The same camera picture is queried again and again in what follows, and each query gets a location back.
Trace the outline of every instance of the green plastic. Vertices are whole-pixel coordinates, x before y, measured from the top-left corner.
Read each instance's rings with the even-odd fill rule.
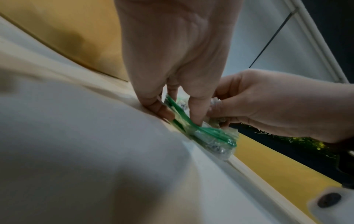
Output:
[[[203,123],[203,126],[200,127],[191,121],[184,110],[169,95],[166,95],[164,103],[175,113],[172,123],[187,135],[194,137],[199,144],[216,157],[227,160],[235,152],[237,130],[233,129],[233,133],[227,133],[223,129],[210,127],[207,123]]]

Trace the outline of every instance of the yellow surface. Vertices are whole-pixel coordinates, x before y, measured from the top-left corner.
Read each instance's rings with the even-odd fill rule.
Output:
[[[341,186],[243,134],[237,142],[235,156],[313,220],[306,206],[307,201],[329,186]]]
[[[113,0],[0,0],[0,14],[69,59],[128,80]]]

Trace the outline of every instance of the skin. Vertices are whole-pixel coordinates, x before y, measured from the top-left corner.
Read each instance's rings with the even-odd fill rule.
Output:
[[[354,85],[249,69],[223,77],[210,117],[271,134],[336,143],[354,136]]]
[[[161,103],[162,88],[176,99],[190,95],[191,120],[200,125],[229,53],[242,0],[116,0],[122,52],[143,106],[162,118],[174,114]]]

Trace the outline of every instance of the clear plastic bag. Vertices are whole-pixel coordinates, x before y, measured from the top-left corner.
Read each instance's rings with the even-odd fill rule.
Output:
[[[210,126],[203,122],[202,126],[194,124],[186,112],[189,114],[189,108],[186,100],[177,100],[175,102],[169,95],[166,95],[164,101],[174,113],[175,119],[172,123],[185,132],[213,153],[221,160],[228,160],[236,150],[236,141],[239,137],[237,129],[220,129]]]

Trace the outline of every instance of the black surface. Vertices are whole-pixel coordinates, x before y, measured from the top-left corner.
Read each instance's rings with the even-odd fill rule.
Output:
[[[302,0],[350,83],[354,83],[354,1]]]
[[[337,161],[334,158],[326,157],[318,152],[311,152],[297,145],[291,144],[289,142],[279,141],[272,135],[257,134],[253,128],[249,128],[247,125],[243,124],[231,124],[230,127],[237,128],[240,133],[252,138],[253,140],[279,152],[283,155],[292,158],[293,160],[316,170],[319,173],[341,183],[341,184],[351,184],[354,183],[353,179],[340,172],[336,166]]]

